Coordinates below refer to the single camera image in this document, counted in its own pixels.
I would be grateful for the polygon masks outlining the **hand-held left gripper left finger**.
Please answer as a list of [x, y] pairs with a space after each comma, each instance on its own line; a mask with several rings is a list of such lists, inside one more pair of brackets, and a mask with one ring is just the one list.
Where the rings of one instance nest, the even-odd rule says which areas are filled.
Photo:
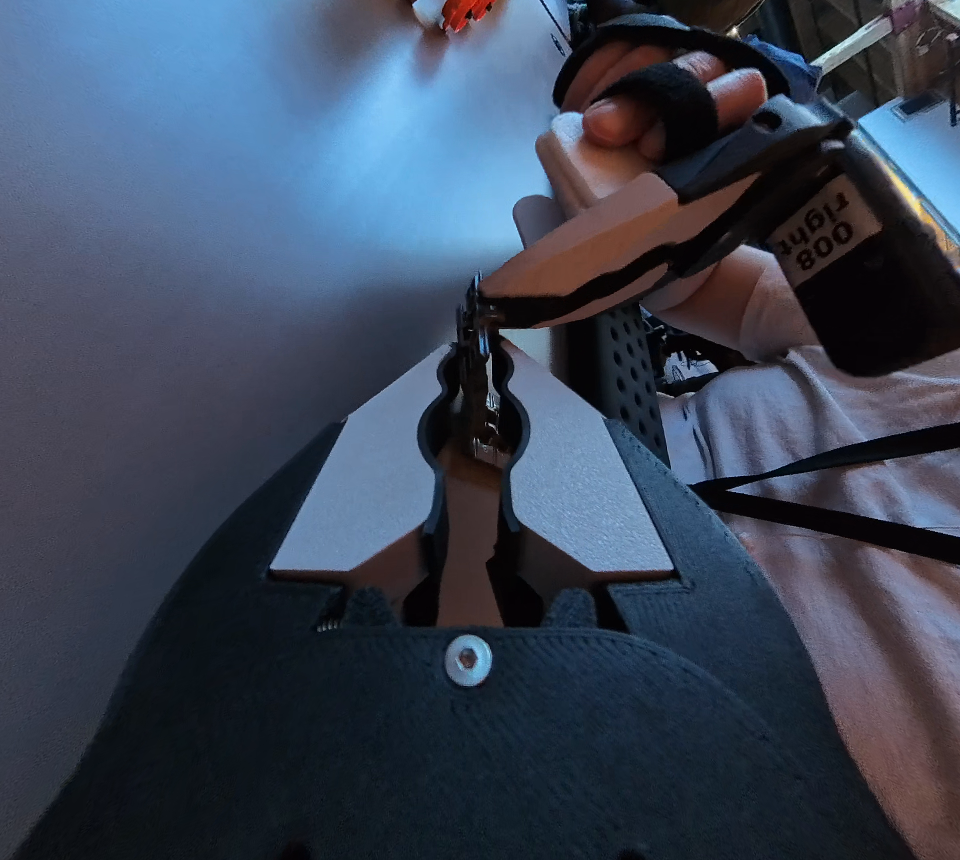
[[434, 350], [346, 419], [270, 564], [275, 577], [345, 587], [416, 587], [435, 472], [418, 426], [442, 391]]

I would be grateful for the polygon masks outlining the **person's right forearm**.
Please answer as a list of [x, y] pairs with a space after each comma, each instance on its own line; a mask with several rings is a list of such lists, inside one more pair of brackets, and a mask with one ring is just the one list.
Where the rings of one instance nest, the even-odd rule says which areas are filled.
[[641, 305], [668, 326], [745, 353], [741, 331], [765, 275], [783, 278], [772, 254], [739, 247], [714, 266], [646, 296]]

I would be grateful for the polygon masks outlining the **grey desk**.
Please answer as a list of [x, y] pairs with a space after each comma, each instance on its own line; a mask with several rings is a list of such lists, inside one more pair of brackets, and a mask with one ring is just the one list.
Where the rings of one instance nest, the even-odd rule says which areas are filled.
[[519, 247], [564, 0], [1, 0], [2, 858], [221, 523]]

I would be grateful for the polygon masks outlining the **wooden window ledge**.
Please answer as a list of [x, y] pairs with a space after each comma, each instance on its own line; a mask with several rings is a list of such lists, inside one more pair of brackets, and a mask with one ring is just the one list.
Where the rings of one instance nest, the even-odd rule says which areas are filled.
[[859, 23], [812, 63], [820, 92], [839, 105], [853, 95], [857, 113], [893, 102], [910, 115], [958, 102], [958, 27], [927, 2], [909, 0]]

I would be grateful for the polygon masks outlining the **black perforated panel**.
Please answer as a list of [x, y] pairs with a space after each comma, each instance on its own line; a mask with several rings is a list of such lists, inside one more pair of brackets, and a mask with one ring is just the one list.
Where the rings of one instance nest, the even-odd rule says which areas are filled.
[[642, 308], [628, 304], [567, 324], [567, 384], [603, 416], [622, 422], [670, 466]]

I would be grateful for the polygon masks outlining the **blue cloth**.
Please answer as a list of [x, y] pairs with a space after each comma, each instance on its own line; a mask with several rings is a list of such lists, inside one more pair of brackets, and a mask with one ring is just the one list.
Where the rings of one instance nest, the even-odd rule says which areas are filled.
[[774, 45], [754, 34], [747, 34], [743, 41], [773, 62], [786, 77], [791, 98], [795, 102], [807, 104], [816, 100], [823, 73], [822, 66], [810, 63], [802, 55]]

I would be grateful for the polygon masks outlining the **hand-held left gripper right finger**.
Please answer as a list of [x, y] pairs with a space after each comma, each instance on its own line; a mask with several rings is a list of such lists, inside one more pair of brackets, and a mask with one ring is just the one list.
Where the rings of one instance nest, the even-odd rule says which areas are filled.
[[501, 479], [494, 563], [541, 600], [669, 579], [673, 562], [605, 418], [508, 340], [494, 358]]

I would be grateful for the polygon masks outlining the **small black track link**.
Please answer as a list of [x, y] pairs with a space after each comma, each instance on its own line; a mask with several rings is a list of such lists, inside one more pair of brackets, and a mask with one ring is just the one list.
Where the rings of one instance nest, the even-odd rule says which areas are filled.
[[467, 285], [462, 302], [458, 304], [455, 325], [459, 343], [466, 343], [466, 338], [486, 329], [498, 330], [503, 323], [501, 312], [482, 295], [482, 280], [483, 272], [478, 270]]

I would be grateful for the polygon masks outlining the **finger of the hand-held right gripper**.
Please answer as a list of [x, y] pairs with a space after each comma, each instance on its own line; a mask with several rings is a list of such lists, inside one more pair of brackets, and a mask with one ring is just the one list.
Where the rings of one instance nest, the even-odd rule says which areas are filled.
[[505, 262], [482, 280], [481, 292], [493, 300], [565, 296], [656, 247], [694, 237], [759, 176], [682, 205], [658, 175], [641, 174]]
[[604, 271], [590, 269], [584, 260], [511, 260], [487, 278], [487, 305], [501, 326], [544, 328], [639, 300], [678, 275], [668, 260], [633, 260]]

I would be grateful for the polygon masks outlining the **person's right hand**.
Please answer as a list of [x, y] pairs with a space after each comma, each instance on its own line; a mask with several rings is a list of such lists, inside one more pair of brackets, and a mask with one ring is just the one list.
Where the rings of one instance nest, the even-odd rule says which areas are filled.
[[660, 62], [686, 71], [706, 87], [714, 99], [722, 132], [741, 125], [768, 99], [764, 78], [756, 69], [730, 70], [704, 51], [679, 53], [615, 41], [600, 47], [586, 60], [560, 109], [582, 114], [583, 134], [589, 142], [608, 148], [633, 145], [647, 161], [662, 162], [666, 129], [655, 109], [645, 100], [624, 95], [599, 99], [611, 84]]

